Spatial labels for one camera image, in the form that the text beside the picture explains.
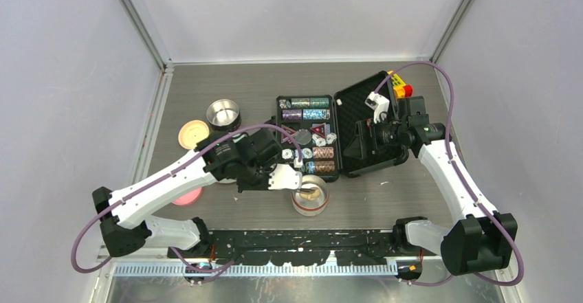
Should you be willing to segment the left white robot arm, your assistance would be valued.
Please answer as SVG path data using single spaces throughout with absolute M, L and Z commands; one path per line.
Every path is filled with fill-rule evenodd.
M 103 241 L 112 257 L 127 256 L 143 247 L 174 247 L 204 257 L 212 236 L 195 217 L 186 221 L 155 213 L 186 193 L 224 179 L 236 179 L 240 190 L 267 190 L 282 147 L 271 130 L 230 137 L 213 133 L 195 149 L 154 175 L 120 189 L 98 188 L 92 194 L 100 217 Z

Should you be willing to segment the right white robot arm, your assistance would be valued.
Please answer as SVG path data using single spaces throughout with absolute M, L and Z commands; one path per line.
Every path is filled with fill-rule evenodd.
M 456 154 L 450 129 L 430 122 L 424 99 L 399 100 L 394 118 L 388 114 L 391 102 L 379 93 L 369 93 L 365 104 L 373 116 L 356 123 L 348 156 L 378 156 L 380 149 L 412 152 L 435 181 L 452 217 L 450 228 L 423 216 L 397 220 L 392 237 L 395 251 L 405 256 L 416 249 L 434 253 L 454 276 L 508 267 L 517 254 L 517 221 L 510 213 L 500 213 L 477 188 Z

